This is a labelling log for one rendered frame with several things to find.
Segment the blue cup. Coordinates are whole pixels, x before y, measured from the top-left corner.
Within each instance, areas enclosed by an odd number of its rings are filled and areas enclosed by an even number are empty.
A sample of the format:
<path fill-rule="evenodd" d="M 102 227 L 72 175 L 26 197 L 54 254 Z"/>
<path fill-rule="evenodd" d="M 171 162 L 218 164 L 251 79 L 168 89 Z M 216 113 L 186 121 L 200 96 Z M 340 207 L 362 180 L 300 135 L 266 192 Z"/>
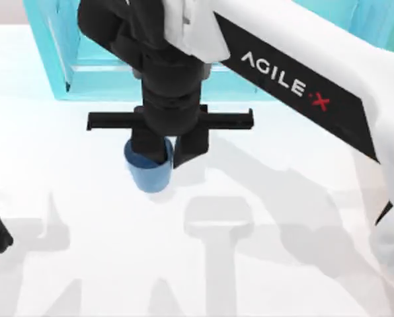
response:
<path fill-rule="evenodd" d="M 143 155 L 133 152 L 132 141 L 124 146 L 124 157 L 136 186 L 143 192 L 154 194 L 163 191 L 170 182 L 173 169 L 173 146 L 165 138 L 167 159 L 164 163 L 156 163 Z"/>

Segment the light blue rack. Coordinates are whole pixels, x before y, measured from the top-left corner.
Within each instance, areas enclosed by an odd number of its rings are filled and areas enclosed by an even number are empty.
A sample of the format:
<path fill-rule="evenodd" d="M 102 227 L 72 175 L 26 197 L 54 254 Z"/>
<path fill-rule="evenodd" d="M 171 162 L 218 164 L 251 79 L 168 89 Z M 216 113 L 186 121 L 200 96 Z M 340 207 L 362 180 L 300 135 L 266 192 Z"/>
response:
<path fill-rule="evenodd" d="M 292 1 L 376 47 L 394 51 L 394 0 Z M 23 3 L 55 99 L 141 99 L 141 84 L 130 67 L 79 31 L 79 0 Z"/>

